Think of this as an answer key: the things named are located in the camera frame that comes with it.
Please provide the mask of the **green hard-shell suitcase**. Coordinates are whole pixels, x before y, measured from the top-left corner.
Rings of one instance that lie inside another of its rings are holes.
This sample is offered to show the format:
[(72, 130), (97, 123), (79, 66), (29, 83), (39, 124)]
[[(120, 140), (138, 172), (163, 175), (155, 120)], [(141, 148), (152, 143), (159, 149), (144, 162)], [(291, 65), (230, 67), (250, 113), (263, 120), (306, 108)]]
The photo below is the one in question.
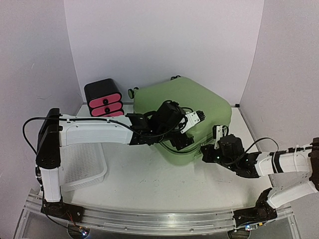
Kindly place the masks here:
[(134, 101), (135, 113), (156, 111), (166, 100), (179, 103), (186, 113), (204, 112), (205, 120), (186, 132), (187, 136), (194, 139), (192, 145), (181, 150), (173, 147), (170, 141), (155, 145), (163, 158), (173, 165), (184, 166), (201, 157), (200, 147), (205, 144), (214, 144), (213, 127), (215, 125), (229, 126), (231, 122), (230, 104), (221, 96), (187, 77), (176, 77), (141, 89), (137, 87), (128, 89), (128, 96)]

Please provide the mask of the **white perforated plastic basket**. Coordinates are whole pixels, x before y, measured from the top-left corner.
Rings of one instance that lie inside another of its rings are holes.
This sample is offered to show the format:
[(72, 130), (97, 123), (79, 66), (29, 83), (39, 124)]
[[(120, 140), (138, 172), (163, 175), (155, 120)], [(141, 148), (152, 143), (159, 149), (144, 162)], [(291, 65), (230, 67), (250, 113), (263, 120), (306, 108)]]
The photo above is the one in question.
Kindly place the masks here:
[(82, 143), (60, 148), (60, 186), (69, 192), (103, 182), (108, 171), (101, 143)]

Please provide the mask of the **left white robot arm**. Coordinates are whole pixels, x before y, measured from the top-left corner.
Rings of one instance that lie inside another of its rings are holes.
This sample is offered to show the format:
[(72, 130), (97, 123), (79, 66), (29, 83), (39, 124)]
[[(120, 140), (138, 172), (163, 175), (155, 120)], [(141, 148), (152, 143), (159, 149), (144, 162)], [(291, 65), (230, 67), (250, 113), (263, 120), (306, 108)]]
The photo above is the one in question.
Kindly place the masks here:
[(201, 119), (200, 114), (182, 108), (106, 118), (62, 115), (58, 108), (52, 108), (46, 117), (40, 118), (43, 124), (37, 146), (29, 145), (36, 155), (36, 175), (48, 210), (57, 218), (67, 213), (66, 205), (61, 202), (59, 183), (61, 147), (83, 143), (153, 145), (166, 140), (173, 140), (179, 147), (179, 140), (193, 143), (186, 133)]

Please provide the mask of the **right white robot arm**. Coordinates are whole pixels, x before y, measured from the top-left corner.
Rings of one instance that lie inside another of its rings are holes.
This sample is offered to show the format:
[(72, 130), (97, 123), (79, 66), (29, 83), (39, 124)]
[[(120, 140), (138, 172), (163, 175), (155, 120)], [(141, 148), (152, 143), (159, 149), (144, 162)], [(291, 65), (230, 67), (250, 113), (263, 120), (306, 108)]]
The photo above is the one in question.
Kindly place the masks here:
[(207, 144), (200, 148), (205, 163), (218, 164), (237, 176), (255, 179), (284, 173), (303, 173), (301, 181), (288, 187), (271, 188), (262, 201), (251, 209), (251, 216), (261, 221), (271, 208), (319, 191), (319, 139), (310, 144), (275, 152), (249, 152), (240, 138), (228, 135), (218, 140), (218, 146)]

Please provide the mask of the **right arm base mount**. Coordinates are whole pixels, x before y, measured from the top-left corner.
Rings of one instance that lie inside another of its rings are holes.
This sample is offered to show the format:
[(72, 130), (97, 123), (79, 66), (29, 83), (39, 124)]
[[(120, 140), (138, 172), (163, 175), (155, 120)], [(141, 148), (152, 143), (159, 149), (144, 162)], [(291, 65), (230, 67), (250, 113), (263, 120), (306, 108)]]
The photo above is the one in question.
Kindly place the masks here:
[(264, 223), (276, 218), (276, 209), (272, 208), (265, 200), (257, 201), (254, 207), (235, 210), (233, 216), (237, 228), (251, 224)]

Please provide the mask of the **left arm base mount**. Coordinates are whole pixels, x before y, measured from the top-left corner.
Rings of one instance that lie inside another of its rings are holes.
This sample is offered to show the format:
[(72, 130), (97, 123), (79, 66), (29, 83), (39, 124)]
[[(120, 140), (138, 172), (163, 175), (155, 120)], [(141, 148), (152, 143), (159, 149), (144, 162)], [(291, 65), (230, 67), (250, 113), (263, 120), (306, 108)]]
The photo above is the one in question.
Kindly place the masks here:
[(41, 212), (49, 217), (80, 223), (83, 219), (84, 207), (64, 203), (63, 201), (53, 203), (44, 201)]

